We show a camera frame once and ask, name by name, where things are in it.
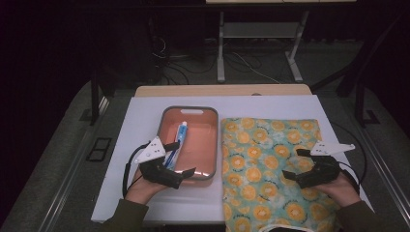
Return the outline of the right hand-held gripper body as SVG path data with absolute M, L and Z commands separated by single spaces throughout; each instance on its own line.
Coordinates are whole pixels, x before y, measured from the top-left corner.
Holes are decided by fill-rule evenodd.
M 334 158 L 334 154 L 354 149 L 354 144 L 316 142 L 310 149 L 310 159 L 313 161 L 313 167 L 310 171 L 297 174 L 296 182 L 302 189 L 310 188 L 330 183 L 337 178 L 340 172 L 354 181 L 352 175 L 341 169 L 339 162 Z

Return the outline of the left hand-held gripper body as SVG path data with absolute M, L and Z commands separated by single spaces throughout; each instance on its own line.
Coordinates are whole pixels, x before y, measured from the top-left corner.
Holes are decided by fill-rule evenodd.
M 163 165 L 168 153 L 163 149 L 163 146 L 160 138 L 156 136 L 136 156 L 134 162 L 138 164 L 145 180 L 178 189 L 183 181 L 182 174 L 169 170 Z

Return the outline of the blue and white toothpaste tube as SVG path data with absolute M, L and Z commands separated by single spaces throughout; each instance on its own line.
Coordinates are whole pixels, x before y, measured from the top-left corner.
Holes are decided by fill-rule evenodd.
M 175 136 L 175 141 L 179 143 L 179 147 L 176 150 L 171 151 L 169 154 L 165 156 L 163 165 L 169 170 L 175 169 L 175 165 L 176 165 L 179 153 L 186 139 L 187 131 L 188 131 L 188 123 L 184 121 L 178 126 L 176 136 Z

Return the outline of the pink tray with grey rim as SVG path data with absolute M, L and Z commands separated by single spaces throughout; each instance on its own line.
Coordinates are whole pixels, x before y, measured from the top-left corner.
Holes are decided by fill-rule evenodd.
M 212 107 L 169 106 L 161 116 L 158 136 L 169 144 L 177 138 L 177 130 L 184 122 L 188 131 L 175 165 L 176 172 L 195 167 L 192 177 L 183 186 L 207 187 L 217 172 L 219 115 Z

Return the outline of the floral yellow green cloth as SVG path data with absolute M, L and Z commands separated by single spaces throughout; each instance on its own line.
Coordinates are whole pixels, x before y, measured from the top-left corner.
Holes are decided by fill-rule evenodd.
M 220 123 L 222 207 L 226 232 L 264 232 L 276 226 L 301 232 L 338 232 L 338 205 L 314 188 L 300 188 L 284 170 L 313 167 L 296 154 L 321 139 L 315 119 L 225 118 Z

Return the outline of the person's left hand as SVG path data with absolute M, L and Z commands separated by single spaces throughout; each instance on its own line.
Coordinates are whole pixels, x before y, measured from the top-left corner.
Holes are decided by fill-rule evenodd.
M 142 177 L 140 170 L 137 169 L 125 199 L 134 203 L 146 205 L 154 195 L 164 189 L 167 189 L 167 186 L 145 180 Z

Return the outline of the person's right hand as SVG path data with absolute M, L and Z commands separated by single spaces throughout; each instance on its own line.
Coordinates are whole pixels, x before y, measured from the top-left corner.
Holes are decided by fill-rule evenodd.
M 342 173 L 330 183 L 318 185 L 314 188 L 330 196 L 339 207 L 347 207 L 361 201 L 359 193 L 355 191 L 349 179 Z

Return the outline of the white board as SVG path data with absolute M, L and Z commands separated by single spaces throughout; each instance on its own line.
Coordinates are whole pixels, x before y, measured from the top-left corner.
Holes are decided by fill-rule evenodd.
M 324 141 L 337 136 L 319 99 L 300 96 L 216 96 L 216 97 L 137 97 L 131 99 L 120 130 L 102 188 L 91 216 L 94 222 L 111 218 L 122 197 L 125 164 L 138 146 L 157 134 L 163 111 L 169 106 L 210 106 L 219 117 L 265 119 L 316 119 Z M 208 187 L 169 188 L 149 202 L 147 224 L 223 224 L 222 153 L 217 156 L 217 173 Z

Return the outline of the black floor socket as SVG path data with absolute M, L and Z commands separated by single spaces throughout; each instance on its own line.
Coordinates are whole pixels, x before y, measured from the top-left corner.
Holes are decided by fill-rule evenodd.
M 86 157 L 87 161 L 91 162 L 102 162 L 104 161 L 108 148 L 111 143 L 110 137 L 98 137 L 89 154 Z

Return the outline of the black stand leg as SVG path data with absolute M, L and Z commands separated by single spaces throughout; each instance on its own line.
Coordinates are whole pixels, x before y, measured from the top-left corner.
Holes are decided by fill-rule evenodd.
M 361 76 L 356 85 L 356 99 L 354 116 L 359 125 L 364 128 L 366 125 L 379 124 L 379 120 L 372 110 L 365 110 L 365 79 Z

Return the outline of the wooden table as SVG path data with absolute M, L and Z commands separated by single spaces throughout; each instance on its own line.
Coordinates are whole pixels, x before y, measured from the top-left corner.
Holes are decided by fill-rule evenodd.
M 218 84 L 141 86 L 136 97 L 294 96 L 311 95 L 306 84 Z

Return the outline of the grey metal stand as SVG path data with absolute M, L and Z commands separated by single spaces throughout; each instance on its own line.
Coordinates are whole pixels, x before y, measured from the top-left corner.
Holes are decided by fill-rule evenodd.
M 230 22 L 220 12 L 219 48 L 217 56 L 217 82 L 225 82 L 223 41 L 225 39 L 292 39 L 293 46 L 285 51 L 288 67 L 295 81 L 303 80 L 295 60 L 307 24 L 309 11 L 302 13 L 299 21 L 291 22 Z

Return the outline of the aluminium floor rail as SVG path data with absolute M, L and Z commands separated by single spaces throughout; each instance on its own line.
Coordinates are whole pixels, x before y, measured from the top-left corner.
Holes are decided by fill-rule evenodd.
M 392 232 L 410 232 L 410 141 L 400 130 L 359 128 L 369 160 L 367 197 Z
M 101 99 L 97 100 L 97 104 L 92 105 L 92 109 L 97 109 L 97 118 L 92 120 L 92 124 L 86 128 L 85 133 L 81 137 L 80 143 L 75 150 L 75 155 L 72 158 L 70 168 L 64 176 L 64 179 L 60 182 L 60 187 L 52 198 L 51 205 L 44 216 L 38 232 L 53 231 L 53 228 L 62 210 L 64 209 L 64 206 L 73 188 L 77 176 L 77 170 L 85 161 L 85 157 L 88 154 L 89 145 L 94 138 L 98 126 L 101 123 L 100 117 L 104 115 L 108 106 L 109 100 L 106 97 L 102 97 Z

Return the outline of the black frame post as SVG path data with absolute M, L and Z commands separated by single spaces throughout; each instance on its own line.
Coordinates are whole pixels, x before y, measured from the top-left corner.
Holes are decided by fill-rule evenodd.
M 100 94 L 97 72 L 93 71 L 91 75 L 91 126 L 94 126 L 100 115 Z

